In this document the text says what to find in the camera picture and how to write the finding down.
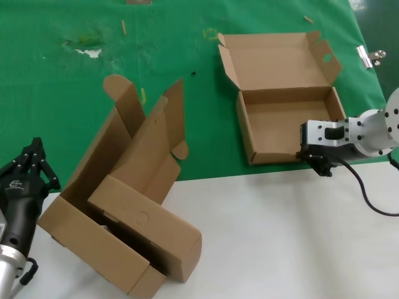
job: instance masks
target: robotic arm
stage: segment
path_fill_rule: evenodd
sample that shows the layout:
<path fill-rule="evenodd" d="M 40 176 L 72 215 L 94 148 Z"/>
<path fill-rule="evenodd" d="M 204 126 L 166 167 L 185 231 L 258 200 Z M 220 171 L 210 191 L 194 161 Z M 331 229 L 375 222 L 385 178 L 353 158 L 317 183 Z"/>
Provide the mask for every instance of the robotic arm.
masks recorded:
<path fill-rule="evenodd" d="M 319 176 L 332 176 L 331 168 L 339 164 L 349 169 L 359 181 L 363 197 L 375 212 L 399 216 L 375 208 L 367 198 L 362 180 L 348 161 L 388 156 L 399 169 L 391 152 L 399 146 L 399 88 L 382 110 L 372 109 L 357 117 L 337 121 L 309 120 L 300 126 L 300 151 L 297 157 L 308 163 Z"/>
<path fill-rule="evenodd" d="M 44 199 L 52 189 L 61 188 L 59 180 L 45 161 L 42 140 L 34 138 L 22 153 L 0 169 L 0 298 L 14 298 L 36 273 L 36 261 L 29 251 L 42 212 Z M 49 180 L 46 183 L 41 176 Z M 32 267 L 24 273 L 26 262 Z"/>

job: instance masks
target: torn patch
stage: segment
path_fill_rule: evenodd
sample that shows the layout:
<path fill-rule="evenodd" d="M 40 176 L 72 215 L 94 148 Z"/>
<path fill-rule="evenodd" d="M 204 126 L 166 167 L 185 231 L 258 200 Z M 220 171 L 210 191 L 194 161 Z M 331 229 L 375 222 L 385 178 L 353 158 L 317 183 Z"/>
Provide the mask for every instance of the torn patch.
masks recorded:
<path fill-rule="evenodd" d="M 98 58 L 102 49 L 95 49 L 95 50 L 79 50 L 79 49 L 75 49 L 76 52 L 80 53 L 80 54 L 87 54 L 90 56 L 90 58 Z"/>

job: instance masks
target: metal binder clip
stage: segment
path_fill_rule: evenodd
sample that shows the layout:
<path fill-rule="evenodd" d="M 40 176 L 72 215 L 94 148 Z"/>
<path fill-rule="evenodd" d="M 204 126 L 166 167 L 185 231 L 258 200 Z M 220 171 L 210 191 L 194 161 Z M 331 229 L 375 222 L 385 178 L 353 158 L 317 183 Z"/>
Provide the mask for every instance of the metal binder clip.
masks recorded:
<path fill-rule="evenodd" d="M 366 69 L 372 68 L 373 65 L 380 65 L 380 59 L 384 58 L 387 55 L 382 50 L 367 53 L 363 45 L 357 47 L 357 52 L 359 53 L 360 58 L 363 60 Z"/>

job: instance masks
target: folded cardboard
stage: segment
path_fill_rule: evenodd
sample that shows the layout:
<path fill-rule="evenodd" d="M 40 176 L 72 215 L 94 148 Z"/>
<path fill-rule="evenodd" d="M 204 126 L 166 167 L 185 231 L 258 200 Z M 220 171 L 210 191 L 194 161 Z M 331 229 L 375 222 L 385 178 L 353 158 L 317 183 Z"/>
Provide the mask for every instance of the folded cardboard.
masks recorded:
<path fill-rule="evenodd" d="M 226 75 L 240 89 L 237 113 L 249 163 L 296 161 L 301 124 L 345 118 L 331 86 L 342 66 L 319 31 L 218 38 Z"/>
<path fill-rule="evenodd" d="M 201 255 L 201 233 L 160 206 L 180 172 L 174 157 L 188 155 L 183 82 L 148 118 L 126 78 L 108 76 L 104 89 L 115 107 L 39 225 L 125 293 L 151 298 L 166 276 L 185 282 Z"/>

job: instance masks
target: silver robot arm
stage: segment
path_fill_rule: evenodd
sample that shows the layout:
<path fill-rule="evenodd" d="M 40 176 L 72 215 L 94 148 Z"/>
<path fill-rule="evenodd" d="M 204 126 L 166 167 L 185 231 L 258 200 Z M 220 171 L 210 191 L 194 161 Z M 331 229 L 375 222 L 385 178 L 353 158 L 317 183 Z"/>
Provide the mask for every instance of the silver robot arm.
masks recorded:
<path fill-rule="evenodd" d="M 342 164 L 356 177 L 363 198 L 373 211 L 384 216 L 399 216 L 373 206 L 362 179 L 348 163 L 387 155 L 391 165 L 399 170 L 399 163 L 391 157 L 392 150 L 399 147 L 399 88 L 382 110 L 367 110 L 344 120 L 307 121 L 300 126 L 300 140 L 297 157 L 319 176 L 332 176 L 331 168 Z"/>

